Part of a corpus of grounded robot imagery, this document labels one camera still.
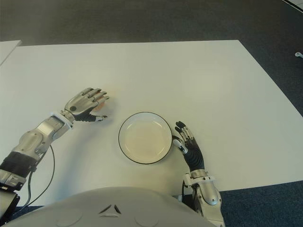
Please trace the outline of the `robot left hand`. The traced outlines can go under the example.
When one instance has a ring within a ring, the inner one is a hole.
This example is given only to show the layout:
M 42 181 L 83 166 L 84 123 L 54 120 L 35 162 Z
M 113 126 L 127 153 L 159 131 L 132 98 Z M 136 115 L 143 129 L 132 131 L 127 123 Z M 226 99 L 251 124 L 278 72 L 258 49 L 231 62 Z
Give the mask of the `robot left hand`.
M 108 99 L 109 96 L 107 96 L 106 91 L 89 87 L 69 100 L 64 110 L 70 112 L 76 121 L 98 122 L 103 120 L 103 116 L 96 116 L 91 114 L 91 112 L 103 105 Z

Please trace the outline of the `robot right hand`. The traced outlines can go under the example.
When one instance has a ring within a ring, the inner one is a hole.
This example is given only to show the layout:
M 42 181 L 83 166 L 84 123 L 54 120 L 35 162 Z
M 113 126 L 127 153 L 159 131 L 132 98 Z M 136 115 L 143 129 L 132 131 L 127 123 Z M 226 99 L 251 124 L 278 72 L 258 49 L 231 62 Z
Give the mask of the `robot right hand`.
M 181 138 L 173 136 L 173 145 L 182 153 L 190 171 L 205 170 L 203 154 L 191 130 L 181 121 L 176 122 L 175 130 Z

